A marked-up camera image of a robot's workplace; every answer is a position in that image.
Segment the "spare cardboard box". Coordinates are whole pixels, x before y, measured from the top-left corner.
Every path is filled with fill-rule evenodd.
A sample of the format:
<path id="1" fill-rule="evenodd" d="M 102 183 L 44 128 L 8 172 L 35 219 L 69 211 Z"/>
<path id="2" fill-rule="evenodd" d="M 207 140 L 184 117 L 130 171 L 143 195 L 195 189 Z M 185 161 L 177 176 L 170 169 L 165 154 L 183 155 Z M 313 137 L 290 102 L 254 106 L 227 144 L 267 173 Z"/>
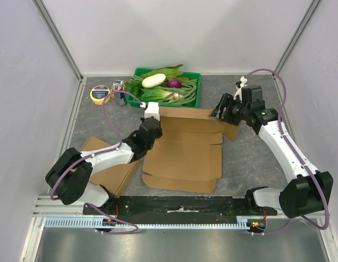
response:
<path id="1" fill-rule="evenodd" d="M 212 193 L 222 177 L 223 138 L 235 141 L 239 127 L 211 118 L 209 109 L 160 107 L 163 135 L 143 162 L 150 188 Z"/>

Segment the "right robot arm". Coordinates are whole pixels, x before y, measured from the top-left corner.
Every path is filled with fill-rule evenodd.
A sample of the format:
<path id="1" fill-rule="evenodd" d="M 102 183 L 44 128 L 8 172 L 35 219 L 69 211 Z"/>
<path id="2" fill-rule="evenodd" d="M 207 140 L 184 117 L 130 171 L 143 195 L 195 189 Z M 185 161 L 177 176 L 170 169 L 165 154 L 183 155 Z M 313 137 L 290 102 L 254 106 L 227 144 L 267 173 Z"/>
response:
<path id="1" fill-rule="evenodd" d="M 288 218 L 303 217 L 325 210 L 333 187 L 333 177 L 320 172 L 289 136 L 274 108 L 267 108 L 260 86 L 242 87 L 234 95 L 225 93 L 210 117 L 238 126 L 251 127 L 267 144 L 279 162 L 288 184 L 283 189 L 258 187 L 247 191 L 245 211 L 258 214 L 264 207 L 282 211 Z"/>

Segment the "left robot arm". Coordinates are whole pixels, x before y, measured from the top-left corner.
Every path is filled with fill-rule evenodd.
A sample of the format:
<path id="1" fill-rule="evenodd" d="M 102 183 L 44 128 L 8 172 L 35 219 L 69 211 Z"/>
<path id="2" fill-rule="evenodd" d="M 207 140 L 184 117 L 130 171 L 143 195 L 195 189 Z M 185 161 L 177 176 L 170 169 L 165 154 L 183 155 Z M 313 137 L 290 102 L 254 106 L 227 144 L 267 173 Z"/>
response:
<path id="1" fill-rule="evenodd" d="M 90 182 L 90 177 L 113 166 L 136 162 L 153 148 L 162 136 L 161 123 L 154 117 L 141 120 L 139 129 L 117 145 L 94 151 L 79 152 L 73 147 L 65 150 L 45 176 L 51 200 L 60 200 L 64 205 L 82 201 L 103 215 L 112 212 L 111 193 Z"/>

